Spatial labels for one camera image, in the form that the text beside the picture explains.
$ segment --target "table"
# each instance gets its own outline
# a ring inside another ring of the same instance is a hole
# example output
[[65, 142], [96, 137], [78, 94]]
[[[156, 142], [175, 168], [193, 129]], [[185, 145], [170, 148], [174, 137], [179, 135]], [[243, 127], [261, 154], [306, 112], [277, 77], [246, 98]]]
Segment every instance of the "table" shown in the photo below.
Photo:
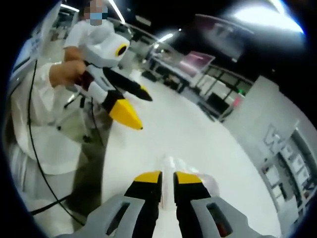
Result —
[[180, 88], [177, 90], [178, 93], [183, 92], [183, 90], [185, 89], [185, 87], [188, 87], [190, 84], [190, 79], [192, 78], [190, 75], [184, 73], [182, 70], [180, 70], [177, 67], [173, 67], [167, 63], [165, 63], [164, 61], [154, 57], [151, 58], [151, 60], [155, 61], [156, 63], [160, 64], [161, 66], [163, 66], [164, 68], [168, 69], [170, 71], [171, 74], [173, 74], [174, 76], [176, 76], [177, 78], [179, 78], [180, 82], [181, 82], [181, 86]]
[[[136, 131], [113, 122], [106, 145], [102, 201], [124, 193], [139, 174], [160, 170], [162, 158], [172, 156], [200, 173], [212, 175], [220, 196], [248, 217], [252, 229], [278, 237], [280, 225], [272, 198], [229, 131], [164, 85], [142, 77], [139, 83], [147, 87], [153, 102], [125, 95], [138, 112], [144, 129]], [[162, 214], [164, 221], [173, 217], [170, 213]]]

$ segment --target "wall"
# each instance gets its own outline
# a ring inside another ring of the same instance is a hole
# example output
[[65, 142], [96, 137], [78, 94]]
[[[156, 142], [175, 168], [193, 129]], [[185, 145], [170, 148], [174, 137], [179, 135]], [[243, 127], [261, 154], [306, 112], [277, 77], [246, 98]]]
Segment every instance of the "wall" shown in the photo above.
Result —
[[275, 83], [262, 76], [223, 124], [257, 168], [264, 163], [265, 158], [277, 153], [278, 148], [272, 150], [273, 143], [265, 142], [268, 132], [272, 130], [280, 137], [276, 146], [282, 147], [283, 141], [289, 139], [295, 128], [298, 128], [305, 135], [316, 158], [316, 129], [300, 109], [279, 92]]

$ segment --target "hand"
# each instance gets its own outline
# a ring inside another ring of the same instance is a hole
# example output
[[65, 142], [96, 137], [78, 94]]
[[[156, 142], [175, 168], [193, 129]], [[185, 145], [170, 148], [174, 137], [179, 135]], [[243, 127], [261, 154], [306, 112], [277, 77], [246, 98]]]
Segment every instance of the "hand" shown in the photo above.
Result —
[[85, 63], [80, 60], [54, 64], [51, 66], [49, 73], [51, 85], [56, 87], [58, 85], [71, 86], [81, 84], [81, 76], [85, 70]]

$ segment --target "yellow ring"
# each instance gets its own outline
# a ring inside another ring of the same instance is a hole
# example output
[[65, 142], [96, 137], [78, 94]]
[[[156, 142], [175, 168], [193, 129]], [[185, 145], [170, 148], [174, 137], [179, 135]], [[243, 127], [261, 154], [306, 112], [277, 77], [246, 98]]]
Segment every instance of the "yellow ring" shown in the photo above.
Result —
[[115, 56], [116, 56], [116, 57], [119, 56], [119, 51], [120, 51], [123, 47], [128, 48], [128, 45], [127, 45], [127, 44], [122, 44], [121, 46], [119, 46], [119, 48], [115, 51]]

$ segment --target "white lab coat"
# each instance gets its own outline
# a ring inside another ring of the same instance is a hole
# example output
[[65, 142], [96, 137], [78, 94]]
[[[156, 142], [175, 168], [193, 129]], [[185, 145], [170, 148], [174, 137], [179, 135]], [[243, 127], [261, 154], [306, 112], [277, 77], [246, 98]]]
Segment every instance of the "white lab coat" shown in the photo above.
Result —
[[[60, 116], [63, 105], [72, 95], [64, 86], [52, 88], [49, 71], [53, 63], [46, 63], [36, 71], [31, 97], [31, 129], [38, 159], [45, 174], [59, 175], [74, 171], [87, 163], [81, 144], [59, 132], [49, 122]], [[28, 99], [33, 72], [30, 72], [11, 96], [14, 134], [18, 145], [31, 159], [33, 151], [28, 120]]]

